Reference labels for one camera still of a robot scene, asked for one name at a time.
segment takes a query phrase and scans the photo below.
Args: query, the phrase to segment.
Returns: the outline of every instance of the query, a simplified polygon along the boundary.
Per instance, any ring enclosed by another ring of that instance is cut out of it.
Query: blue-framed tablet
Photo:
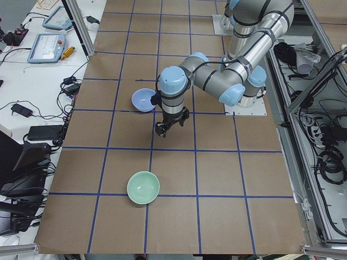
[[[29,63],[57,63],[64,52],[64,34],[38,34],[29,53]]]
[[[52,30],[67,30],[72,26],[72,22],[65,8],[59,6],[43,21],[42,26]]]

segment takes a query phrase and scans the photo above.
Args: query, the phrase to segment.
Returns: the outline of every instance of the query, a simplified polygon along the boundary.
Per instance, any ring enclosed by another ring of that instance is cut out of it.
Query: white mounting plate
[[[229,107],[227,105],[224,105],[224,109],[226,111],[226,115],[234,115],[234,113],[235,115],[250,115],[250,116],[267,115],[264,100],[262,97],[257,99],[254,105],[252,105],[249,108],[242,108],[239,106]]]
[[[220,21],[224,15],[212,15],[213,29],[215,30],[215,35],[230,36],[233,31],[224,30],[221,28]]]

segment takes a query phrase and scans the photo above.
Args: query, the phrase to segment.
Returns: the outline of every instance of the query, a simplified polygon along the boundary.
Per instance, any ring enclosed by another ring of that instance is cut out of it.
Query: bowl
[[[129,179],[126,191],[133,202],[143,205],[152,202],[158,196],[159,189],[157,176],[151,172],[141,171]]]
[[[132,94],[131,102],[137,110],[141,112],[149,112],[155,108],[151,103],[151,97],[156,92],[149,88],[141,88]]]

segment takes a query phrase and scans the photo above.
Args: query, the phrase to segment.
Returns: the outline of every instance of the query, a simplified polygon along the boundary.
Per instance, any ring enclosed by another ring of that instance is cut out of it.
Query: blue joint cap
[[[160,88],[166,95],[176,95],[181,92],[186,81],[183,69],[177,66],[165,68],[160,74]]]
[[[229,4],[229,9],[234,10],[235,6],[239,3],[240,0],[231,0]]]
[[[232,15],[229,19],[230,19],[230,23],[232,24],[232,26],[235,26],[236,21],[235,21],[234,16]]]
[[[266,72],[261,66],[256,66],[247,80],[254,87],[261,88],[266,81]]]
[[[201,60],[203,60],[204,62],[208,62],[208,58],[206,57],[206,55],[204,55],[203,53],[193,53],[192,55],[190,55],[189,57],[198,57]]]
[[[242,84],[235,84],[224,91],[218,101],[232,107],[240,101],[245,90],[246,88]]]

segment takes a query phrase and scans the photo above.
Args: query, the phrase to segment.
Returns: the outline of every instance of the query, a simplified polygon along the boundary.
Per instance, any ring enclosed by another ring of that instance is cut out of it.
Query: green bowl
[[[142,171],[135,173],[129,179],[126,191],[133,202],[148,204],[158,196],[159,189],[157,176],[151,172]]]

